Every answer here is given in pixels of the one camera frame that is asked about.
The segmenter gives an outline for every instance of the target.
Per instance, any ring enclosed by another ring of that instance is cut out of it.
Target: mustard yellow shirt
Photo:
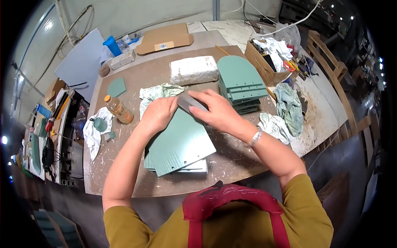
[[[279,204],[290,247],[330,246],[333,227],[308,175],[292,178]],[[111,248],[187,247],[189,221],[183,220],[182,207],[154,233],[128,207],[109,208],[103,220]],[[219,207],[203,223],[203,247],[275,247],[269,213],[245,202]]]

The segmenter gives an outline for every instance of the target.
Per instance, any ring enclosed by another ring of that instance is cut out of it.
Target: hand
[[[189,111],[215,129],[233,135],[243,142],[250,142],[258,131],[248,120],[243,119],[229,101],[211,89],[203,92],[189,91],[189,95],[207,104],[209,112],[190,106]]]
[[[175,110],[178,108],[176,104],[177,97],[160,97],[151,102],[145,112],[139,125],[142,130],[147,132],[150,137],[164,130],[170,122]]]

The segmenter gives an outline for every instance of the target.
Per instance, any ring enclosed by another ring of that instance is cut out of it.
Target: juice bottle
[[[106,107],[110,113],[114,114],[122,123],[130,124],[134,115],[127,109],[117,97],[107,95],[105,97]]]

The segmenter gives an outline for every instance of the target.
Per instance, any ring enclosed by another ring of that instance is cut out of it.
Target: sanding block
[[[208,112],[208,109],[206,107],[204,107],[204,105],[202,105],[199,101],[197,101],[196,99],[194,99],[193,97],[191,97],[188,94],[183,94],[183,95],[178,96],[178,100],[176,103],[178,104],[179,107],[181,107],[183,110],[185,110],[189,114],[190,114],[190,111],[189,111],[190,106],[194,106],[194,107],[197,107],[205,112]]]

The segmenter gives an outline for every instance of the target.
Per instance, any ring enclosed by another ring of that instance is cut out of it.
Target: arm
[[[224,97],[213,90],[189,91],[189,95],[207,104],[209,112],[196,107],[190,107],[189,111],[215,129],[245,143],[249,143],[258,131],[256,126],[243,119]],[[278,177],[282,189],[294,176],[306,174],[301,159],[286,145],[265,132],[262,132],[262,137],[252,148],[262,163]]]
[[[109,169],[102,192],[105,212],[113,206],[131,206],[139,163],[149,140],[165,129],[177,109],[176,97],[158,98],[151,102]]]

